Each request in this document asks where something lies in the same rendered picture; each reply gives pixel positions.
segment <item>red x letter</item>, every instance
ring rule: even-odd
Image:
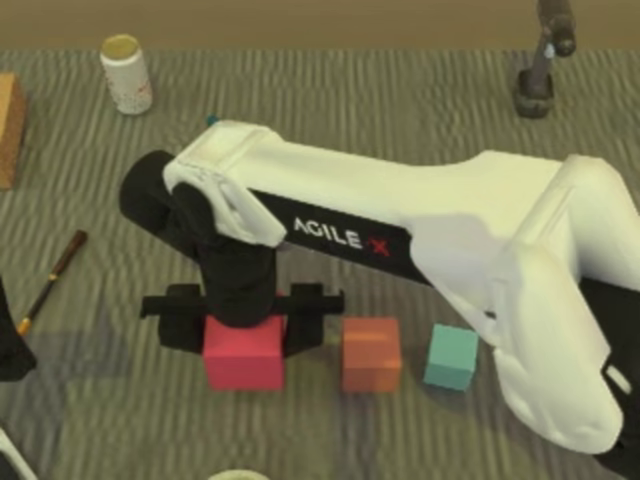
[[[378,255],[384,255],[385,257],[389,256],[389,249],[387,247],[386,240],[370,238],[368,243],[373,248],[373,253],[377,253]]]

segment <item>white can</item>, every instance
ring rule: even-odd
[[[131,35],[107,38],[100,50],[107,86],[118,111],[139,115],[151,108],[153,92],[138,40]]]

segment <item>wooden block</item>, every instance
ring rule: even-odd
[[[402,369],[400,332],[393,317],[348,317],[342,330],[342,389],[391,392]]]
[[[27,101],[14,73],[0,73],[0,190],[13,188]]]

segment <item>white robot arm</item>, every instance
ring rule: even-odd
[[[577,452],[620,442],[631,414],[618,393],[636,393],[637,370],[610,364],[612,343],[581,282],[640,291],[640,221],[603,160],[487,151],[407,166],[221,121],[163,179],[168,192],[201,192],[225,237],[288,242],[432,285],[493,347],[522,422]]]

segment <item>cube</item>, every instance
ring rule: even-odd
[[[230,328],[208,316],[202,356],[211,388],[284,388],[283,331],[284,317],[280,315],[272,315],[253,328]]]
[[[393,317],[348,317],[342,330],[342,389],[392,392],[402,369],[400,332]]]
[[[469,388],[476,369],[478,335],[446,325],[433,329],[424,383],[452,390]]]
[[[18,77],[0,73],[0,190],[13,188],[26,114]]]

